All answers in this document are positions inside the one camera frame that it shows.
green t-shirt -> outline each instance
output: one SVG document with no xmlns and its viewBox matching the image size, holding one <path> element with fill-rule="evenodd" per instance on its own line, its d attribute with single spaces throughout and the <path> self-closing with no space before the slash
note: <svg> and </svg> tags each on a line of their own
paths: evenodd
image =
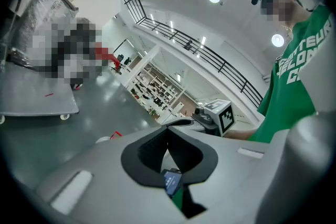
<svg viewBox="0 0 336 224">
<path fill-rule="evenodd" d="M 258 108 L 265 119 L 250 141 L 270 143 L 277 131 L 289 129 L 299 119 L 314 113 L 298 72 L 331 31 L 329 16 L 329 9 L 319 5 L 306 21 L 294 25 L 293 40 L 276 60 L 269 89 Z"/>
</svg>

wheel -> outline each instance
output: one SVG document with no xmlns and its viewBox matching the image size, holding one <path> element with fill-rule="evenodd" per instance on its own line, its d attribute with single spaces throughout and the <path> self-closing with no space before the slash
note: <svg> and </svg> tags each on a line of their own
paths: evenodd
<svg viewBox="0 0 336 224">
<path fill-rule="evenodd" d="M 70 117 L 70 115 L 66 114 L 66 115 L 61 115 L 59 117 L 61 118 L 61 120 L 65 121 L 65 120 L 67 120 Z"/>
</svg>

metal railing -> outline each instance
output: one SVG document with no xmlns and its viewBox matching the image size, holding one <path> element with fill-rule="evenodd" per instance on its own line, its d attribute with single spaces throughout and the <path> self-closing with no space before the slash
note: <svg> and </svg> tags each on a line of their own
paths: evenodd
<svg viewBox="0 0 336 224">
<path fill-rule="evenodd" d="M 163 35 L 175 44 L 181 45 L 190 53 L 194 54 L 195 57 L 206 61 L 213 66 L 218 73 L 227 77 L 256 107 L 259 107 L 263 97 L 256 88 L 253 87 L 253 85 L 222 56 L 208 48 L 206 45 L 202 45 L 197 39 L 186 33 L 172 28 L 169 25 L 147 18 L 140 0 L 124 0 L 124 3 L 127 5 L 130 14 L 138 25 Z"/>
</svg>

glossy floor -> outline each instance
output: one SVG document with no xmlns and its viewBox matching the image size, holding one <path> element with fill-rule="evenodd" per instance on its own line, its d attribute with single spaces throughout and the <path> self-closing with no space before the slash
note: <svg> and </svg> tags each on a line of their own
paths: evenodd
<svg viewBox="0 0 336 224">
<path fill-rule="evenodd" d="M 6 117 L 0 126 L 8 168 L 30 188 L 102 136 L 158 126 L 109 70 L 85 82 L 74 96 L 79 114 L 65 121 L 59 116 Z"/>
</svg>

man in green t-shirt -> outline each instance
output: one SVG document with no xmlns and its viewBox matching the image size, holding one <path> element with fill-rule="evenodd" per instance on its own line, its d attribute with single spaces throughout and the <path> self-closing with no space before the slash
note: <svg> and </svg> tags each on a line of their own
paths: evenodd
<svg viewBox="0 0 336 224">
<path fill-rule="evenodd" d="M 259 0 L 252 0 L 256 5 Z M 332 29 L 330 11 L 319 5 L 306 10 L 299 0 L 261 0 L 261 12 L 289 28 L 293 39 L 276 59 L 269 89 L 258 112 L 265 116 L 260 127 L 251 131 L 229 131 L 226 138 L 270 143 L 280 130 L 291 128 L 299 119 L 315 112 L 298 72 L 316 53 Z"/>
</svg>

